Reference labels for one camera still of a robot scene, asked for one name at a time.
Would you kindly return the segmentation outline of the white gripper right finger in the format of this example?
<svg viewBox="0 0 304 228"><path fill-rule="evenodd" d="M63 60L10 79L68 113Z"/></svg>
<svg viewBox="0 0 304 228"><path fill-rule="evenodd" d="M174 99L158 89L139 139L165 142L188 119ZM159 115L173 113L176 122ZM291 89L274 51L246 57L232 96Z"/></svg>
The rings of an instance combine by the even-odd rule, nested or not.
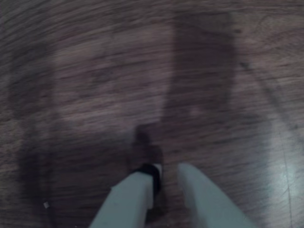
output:
<svg viewBox="0 0 304 228"><path fill-rule="evenodd" d="M195 166L180 163L178 183L194 228L255 227L240 208Z"/></svg>

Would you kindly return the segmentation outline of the gripper white left finger black-taped tip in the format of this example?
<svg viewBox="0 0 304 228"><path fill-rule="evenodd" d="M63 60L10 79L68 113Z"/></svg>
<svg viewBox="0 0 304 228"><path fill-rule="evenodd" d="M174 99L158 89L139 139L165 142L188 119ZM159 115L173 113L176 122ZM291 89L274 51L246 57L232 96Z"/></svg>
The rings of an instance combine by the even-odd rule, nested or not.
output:
<svg viewBox="0 0 304 228"><path fill-rule="evenodd" d="M143 228L161 189L162 166L143 164L111 188L91 228Z"/></svg>

